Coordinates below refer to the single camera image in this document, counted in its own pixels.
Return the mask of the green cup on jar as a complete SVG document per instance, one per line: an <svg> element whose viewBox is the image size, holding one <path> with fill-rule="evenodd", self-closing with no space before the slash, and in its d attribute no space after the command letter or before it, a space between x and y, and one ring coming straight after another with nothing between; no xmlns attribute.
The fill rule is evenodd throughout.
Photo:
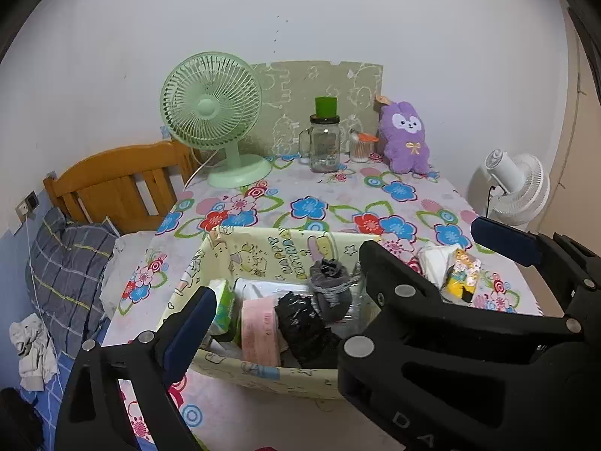
<svg viewBox="0 0 601 451"><path fill-rule="evenodd" d="M337 116L336 97L316 97L315 115L319 119L330 119Z"/></svg>

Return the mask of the glass mason jar mug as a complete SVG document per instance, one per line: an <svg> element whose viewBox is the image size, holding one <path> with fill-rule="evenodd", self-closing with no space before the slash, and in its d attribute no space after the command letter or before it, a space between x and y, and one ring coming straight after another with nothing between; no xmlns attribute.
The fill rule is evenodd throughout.
<svg viewBox="0 0 601 451"><path fill-rule="evenodd" d="M339 117L310 116L310 125L299 133L299 156L315 173L332 173L340 163Z"/></svg>

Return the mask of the plaid grey pillow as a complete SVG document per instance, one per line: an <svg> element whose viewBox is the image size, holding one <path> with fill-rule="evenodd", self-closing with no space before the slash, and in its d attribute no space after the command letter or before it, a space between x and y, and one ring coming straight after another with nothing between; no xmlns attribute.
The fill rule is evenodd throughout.
<svg viewBox="0 0 601 451"><path fill-rule="evenodd" d="M51 208L30 246L27 291L57 353L75 359L80 346L100 331L105 269L117 236L106 224L83 224Z"/></svg>

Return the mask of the floral tablecloth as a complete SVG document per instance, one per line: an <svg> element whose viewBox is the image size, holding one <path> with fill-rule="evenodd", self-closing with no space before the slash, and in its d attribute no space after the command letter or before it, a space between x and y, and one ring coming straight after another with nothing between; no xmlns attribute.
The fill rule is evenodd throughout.
<svg viewBox="0 0 601 451"><path fill-rule="evenodd" d="M122 234L107 266L101 299L111 318L109 344L157 326L170 297L203 266L201 244L214 228L276 230L268 248L244 243L230 264L236 276L300 279L323 257L355 260L338 232L376 235L412 267L427 244L457 243L481 260L474 303L498 312L540 313L518 267L471 237L475 211L437 172L392 173L377 162L343 161L316 174L295 155L271 159L271 172L243 188L196 179L159 227ZM261 368L222 356L218 347L171 388L184 420L208 450L392 450L395 442L331 394L329 372Z"/></svg>

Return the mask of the white standing fan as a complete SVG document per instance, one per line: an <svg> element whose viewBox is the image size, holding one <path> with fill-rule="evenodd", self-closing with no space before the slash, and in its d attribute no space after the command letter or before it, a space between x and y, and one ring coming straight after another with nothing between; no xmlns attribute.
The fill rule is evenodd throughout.
<svg viewBox="0 0 601 451"><path fill-rule="evenodd" d="M544 209L550 194L550 179L534 155L510 156L493 150L484 163L492 180L486 216L505 225L525 230Z"/></svg>

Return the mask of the orange lid toothpick jar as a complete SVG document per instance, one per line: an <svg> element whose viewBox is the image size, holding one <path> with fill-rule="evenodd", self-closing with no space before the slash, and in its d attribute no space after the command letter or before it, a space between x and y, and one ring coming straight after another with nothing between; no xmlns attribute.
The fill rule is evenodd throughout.
<svg viewBox="0 0 601 451"><path fill-rule="evenodd" d="M352 130L349 135L349 159L355 163L366 163L375 153L378 138L366 132Z"/></svg>

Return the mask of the green cartoon cardboard panel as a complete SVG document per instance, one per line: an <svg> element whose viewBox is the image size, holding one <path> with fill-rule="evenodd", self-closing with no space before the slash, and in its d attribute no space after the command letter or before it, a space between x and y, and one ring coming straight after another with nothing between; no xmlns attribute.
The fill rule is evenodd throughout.
<svg viewBox="0 0 601 451"><path fill-rule="evenodd" d="M341 149L348 134L374 135L378 129L375 97L381 94L383 66L366 62L281 61L253 66L263 92L261 115L239 143L239 151L262 156L295 154L299 133L310 126L315 99L335 97Z"/></svg>

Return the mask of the white towel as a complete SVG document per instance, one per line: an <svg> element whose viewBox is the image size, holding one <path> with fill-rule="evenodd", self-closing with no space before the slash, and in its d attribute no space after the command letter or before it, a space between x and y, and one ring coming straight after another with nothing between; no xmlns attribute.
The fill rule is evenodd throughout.
<svg viewBox="0 0 601 451"><path fill-rule="evenodd" d="M423 276L438 289L444 286L451 255L461 246L458 243L436 245L428 241L418 252Z"/></svg>

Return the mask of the white flat package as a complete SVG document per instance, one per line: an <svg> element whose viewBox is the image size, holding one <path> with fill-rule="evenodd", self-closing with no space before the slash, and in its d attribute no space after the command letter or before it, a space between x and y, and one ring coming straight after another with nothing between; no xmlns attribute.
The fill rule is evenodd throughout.
<svg viewBox="0 0 601 451"><path fill-rule="evenodd" d="M234 292L241 300L258 299L273 296L282 298L288 292L301 296L310 296L311 290L305 284L273 282L239 278L234 283Z"/></svg>

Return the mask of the grey sock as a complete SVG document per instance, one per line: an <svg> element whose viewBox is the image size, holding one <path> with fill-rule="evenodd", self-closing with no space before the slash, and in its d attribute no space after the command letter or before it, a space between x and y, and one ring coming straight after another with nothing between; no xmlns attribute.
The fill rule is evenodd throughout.
<svg viewBox="0 0 601 451"><path fill-rule="evenodd" d="M352 278L335 259L316 261L310 268L310 289L325 323L340 321L352 304Z"/></svg>

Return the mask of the cream cartoon storage box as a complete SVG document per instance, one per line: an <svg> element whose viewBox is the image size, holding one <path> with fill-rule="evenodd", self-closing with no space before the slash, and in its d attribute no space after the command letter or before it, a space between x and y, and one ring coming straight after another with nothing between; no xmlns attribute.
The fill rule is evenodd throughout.
<svg viewBox="0 0 601 451"><path fill-rule="evenodd" d="M235 385L315 400L338 400L337 372L323 362L265 365L255 348L243 346L243 315L248 304L276 306L287 293L312 298L310 270L323 259L338 261L348 271L350 299L343 315L330 323L342 338L364 330L376 310L365 290L359 248L368 234L318 232L256 227L216 227L190 260L171 299L165 318L184 308L201 287L217 299L216 316L208 331L214 347L199 349L190 368L198 374Z"/></svg>

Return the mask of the crumpled white cloth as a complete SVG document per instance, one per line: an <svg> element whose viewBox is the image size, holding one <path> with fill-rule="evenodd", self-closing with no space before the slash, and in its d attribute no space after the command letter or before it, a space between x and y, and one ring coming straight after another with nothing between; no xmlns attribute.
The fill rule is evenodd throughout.
<svg viewBox="0 0 601 451"><path fill-rule="evenodd" d="M9 339L18 356L20 386L29 392L42 392L58 374L54 345L43 321L31 313L12 323Z"/></svg>

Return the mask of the green tissue pack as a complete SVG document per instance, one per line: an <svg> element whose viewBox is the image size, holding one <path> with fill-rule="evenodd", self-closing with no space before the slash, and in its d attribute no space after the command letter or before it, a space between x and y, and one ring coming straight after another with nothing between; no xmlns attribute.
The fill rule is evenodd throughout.
<svg viewBox="0 0 601 451"><path fill-rule="evenodd" d="M209 287L214 291L216 297L216 313L210 327L210 334L222 336L232 326L235 292L230 282L224 278L212 279Z"/></svg>

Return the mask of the black plastic bag bundle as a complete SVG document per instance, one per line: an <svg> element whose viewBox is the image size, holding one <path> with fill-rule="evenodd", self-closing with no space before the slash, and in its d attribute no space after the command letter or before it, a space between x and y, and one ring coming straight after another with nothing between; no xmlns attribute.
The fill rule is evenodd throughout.
<svg viewBox="0 0 601 451"><path fill-rule="evenodd" d="M275 306L278 329L303 369L337 369L340 337L328 328L309 296L287 292Z"/></svg>

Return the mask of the cartoon print tissue pack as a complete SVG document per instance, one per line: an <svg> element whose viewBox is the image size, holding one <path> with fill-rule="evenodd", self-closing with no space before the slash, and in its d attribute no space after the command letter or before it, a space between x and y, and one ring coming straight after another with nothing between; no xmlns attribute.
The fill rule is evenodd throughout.
<svg viewBox="0 0 601 451"><path fill-rule="evenodd" d="M457 248L449 257L441 295L448 303L471 304L480 279L482 262Z"/></svg>

